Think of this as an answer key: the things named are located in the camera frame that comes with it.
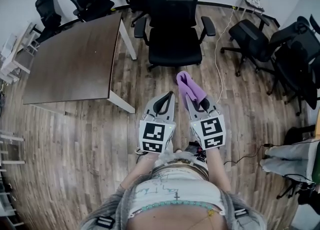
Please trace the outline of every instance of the purple towel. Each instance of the purple towel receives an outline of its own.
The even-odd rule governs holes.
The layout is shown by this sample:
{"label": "purple towel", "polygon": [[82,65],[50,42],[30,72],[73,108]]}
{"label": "purple towel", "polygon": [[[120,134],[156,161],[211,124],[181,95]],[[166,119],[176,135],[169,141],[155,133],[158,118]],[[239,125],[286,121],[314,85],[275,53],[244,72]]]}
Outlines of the purple towel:
{"label": "purple towel", "polygon": [[193,81],[188,72],[179,72],[176,76],[176,81],[186,109],[188,109],[186,94],[188,94],[191,100],[195,101],[197,104],[207,96],[206,92]]}

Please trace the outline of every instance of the wooden table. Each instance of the wooden table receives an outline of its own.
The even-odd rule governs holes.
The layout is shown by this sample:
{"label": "wooden table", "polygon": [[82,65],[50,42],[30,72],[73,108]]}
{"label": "wooden table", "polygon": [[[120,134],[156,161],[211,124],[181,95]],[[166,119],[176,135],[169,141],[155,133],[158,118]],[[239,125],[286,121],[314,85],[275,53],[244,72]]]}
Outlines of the wooden table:
{"label": "wooden table", "polygon": [[108,99],[135,113],[134,107],[110,90],[119,32],[136,60],[121,14],[78,24],[43,42],[34,58],[23,104],[65,115],[44,104]]}

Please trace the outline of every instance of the wooden floor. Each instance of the wooden floor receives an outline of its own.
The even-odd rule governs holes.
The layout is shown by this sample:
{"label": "wooden floor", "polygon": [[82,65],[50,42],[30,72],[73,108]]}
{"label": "wooden floor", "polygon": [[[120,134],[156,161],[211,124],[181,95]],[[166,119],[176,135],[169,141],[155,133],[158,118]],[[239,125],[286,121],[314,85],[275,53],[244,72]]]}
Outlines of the wooden floor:
{"label": "wooden floor", "polygon": [[[203,61],[200,66],[180,69],[158,67],[147,71],[148,47],[134,39],[130,22],[136,15],[123,11],[124,23],[137,51],[138,60],[132,61],[119,38],[113,69],[112,90],[135,106],[136,114],[127,114],[106,100],[66,102],[55,105],[66,110],[67,116],[56,115],[30,105],[22,104],[22,95],[28,76],[6,87],[5,107],[0,128],[13,131],[25,138],[24,143],[5,145],[10,159],[25,160],[25,165],[5,165],[5,177],[14,188],[14,206],[22,220],[32,230],[75,229],[79,221],[114,193],[119,183],[135,165],[134,148],[138,143],[138,126],[147,101],[162,92],[176,94],[176,130],[173,143],[185,148],[190,137],[188,115],[174,79],[180,70],[186,70],[203,89],[218,98],[221,83],[214,63],[214,51],[220,34],[227,26],[230,9],[198,6],[196,31],[202,31],[201,16],[209,16],[217,35],[205,37],[201,45]],[[236,12],[230,27],[237,22]],[[257,26],[252,15],[246,18]],[[276,30],[274,23],[265,27],[267,36]],[[285,132],[293,126],[303,126],[305,114],[295,116],[297,101],[284,105],[281,89],[268,96],[272,77],[255,73],[247,61],[240,77],[235,76],[239,54],[221,46],[233,46],[228,30],[216,50],[217,64],[223,79],[220,105],[227,129],[226,146],[220,152],[225,161],[238,160],[246,154],[255,154],[264,143],[281,144]],[[245,158],[238,164],[226,164],[232,189],[268,220],[268,229],[289,226],[297,208],[296,199],[276,200],[284,188],[282,177],[266,174],[259,167],[261,149],[255,158]]]}

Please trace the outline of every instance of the wire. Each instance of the wire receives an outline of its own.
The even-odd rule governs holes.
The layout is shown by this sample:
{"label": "wire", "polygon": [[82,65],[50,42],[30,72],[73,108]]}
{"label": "wire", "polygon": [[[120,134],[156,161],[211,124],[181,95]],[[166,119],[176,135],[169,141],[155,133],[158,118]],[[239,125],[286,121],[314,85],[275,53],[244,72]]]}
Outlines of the wire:
{"label": "wire", "polygon": [[235,164],[237,164],[239,161],[241,161],[243,158],[253,158],[253,157],[256,157],[261,149],[261,147],[263,147],[264,145],[261,145],[258,149],[258,151],[256,151],[255,155],[252,155],[252,156],[249,156],[249,155],[245,155],[243,157],[241,157],[239,160],[237,160],[236,162],[234,162],[233,160],[228,160],[224,163],[224,165],[226,165],[228,162],[233,162]]}
{"label": "wire", "polygon": [[216,57],[216,50],[217,50],[217,47],[218,47],[218,42],[219,40],[221,39],[222,35],[226,32],[227,28],[229,27],[230,23],[231,23],[231,19],[232,19],[232,16],[234,15],[234,7],[232,9],[232,12],[231,12],[231,17],[230,17],[230,21],[228,22],[228,25],[227,27],[224,29],[224,31],[221,33],[220,37],[218,38],[218,40],[216,41],[216,44],[215,44],[215,49],[214,49],[214,64],[215,64],[215,67],[219,73],[219,77],[220,77],[220,81],[221,81],[221,92],[220,92],[220,95],[219,95],[219,99],[216,103],[218,103],[220,101],[220,98],[221,98],[221,95],[222,95],[222,91],[224,90],[224,83],[222,81],[222,77],[221,77],[221,74],[220,74],[220,71],[219,71],[219,68],[217,66],[217,57]]}
{"label": "wire", "polygon": [[284,177],[286,177],[286,176],[302,176],[305,180],[308,180],[308,181],[315,183],[315,184],[320,184],[320,183],[314,182],[313,180],[310,180],[307,177],[300,175],[300,174],[286,174],[286,175],[284,175]]}
{"label": "wire", "polygon": [[[306,144],[306,143],[314,143],[314,142],[320,142],[319,140],[314,140],[314,141],[312,141],[312,142],[299,142],[299,143],[295,143],[295,144]],[[274,147],[274,146],[283,146],[283,145],[274,145],[274,144],[262,144],[260,147],[259,147],[259,149],[258,149],[258,151],[256,151],[256,153],[255,153],[255,155],[245,155],[245,156],[243,156],[243,157],[241,157],[239,160],[237,160],[236,162],[234,162],[233,160],[228,160],[228,161],[226,161],[225,163],[224,163],[224,165],[226,165],[228,162],[233,162],[233,163],[235,163],[235,164],[237,164],[239,161],[241,161],[243,158],[254,158],[254,157],[256,157],[257,155],[258,155],[258,153],[259,153],[259,151],[260,151],[260,149],[261,149],[261,147]]]}

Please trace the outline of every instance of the white table leg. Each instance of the white table leg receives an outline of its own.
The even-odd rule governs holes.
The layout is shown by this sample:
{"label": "white table leg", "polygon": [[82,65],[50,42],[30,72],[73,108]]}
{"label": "white table leg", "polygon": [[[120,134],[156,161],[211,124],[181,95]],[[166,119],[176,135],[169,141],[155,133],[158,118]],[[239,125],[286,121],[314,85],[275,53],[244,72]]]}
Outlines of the white table leg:
{"label": "white table leg", "polygon": [[58,114],[62,114],[62,115],[66,114],[66,111],[61,111],[61,110],[58,110],[56,108],[52,108],[52,107],[44,105],[44,104],[31,104],[31,105],[36,106],[41,109],[44,109],[46,111],[50,111],[50,112],[54,112],[54,113],[58,113]]}
{"label": "white table leg", "polygon": [[5,134],[5,135],[9,135],[9,136],[13,136],[14,135],[13,132],[2,130],[2,129],[0,129],[0,133]]}
{"label": "white table leg", "polygon": [[9,139],[9,140],[15,140],[15,141],[21,141],[21,142],[23,142],[25,140],[22,137],[8,136],[8,135],[2,135],[2,134],[0,134],[0,138]]}
{"label": "white table leg", "polygon": [[134,107],[132,107],[129,103],[124,101],[121,97],[117,96],[114,92],[110,90],[110,95],[108,100],[115,105],[119,106],[120,108],[126,110],[129,113],[136,113],[136,110]]}
{"label": "white table leg", "polygon": [[240,17],[240,21],[241,21],[241,20],[242,20],[242,18],[244,17],[245,12],[246,12],[246,9],[244,9],[244,10],[243,10],[243,13],[242,13],[242,15],[241,15],[241,17]]}
{"label": "white table leg", "polygon": [[24,160],[2,160],[1,164],[25,164]]}
{"label": "white table leg", "polygon": [[137,55],[136,52],[134,50],[134,47],[132,46],[131,40],[129,38],[128,32],[125,28],[125,25],[123,23],[123,21],[121,20],[120,22],[120,28],[119,28],[119,32],[121,34],[121,37],[123,38],[123,41],[126,45],[126,48],[128,48],[129,53],[131,55],[132,60],[136,60],[137,59]]}
{"label": "white table leg", "polygon": [[25,71],[25,72],[27,72],[28,74],[30,74],[30,70],[29,70],[27,67],[23,66],[22,64],[18,63],[17,61],[13,61],[13,63],[14,63],[17,67],[19,67],[20,69],[22,69],[23,71]]}

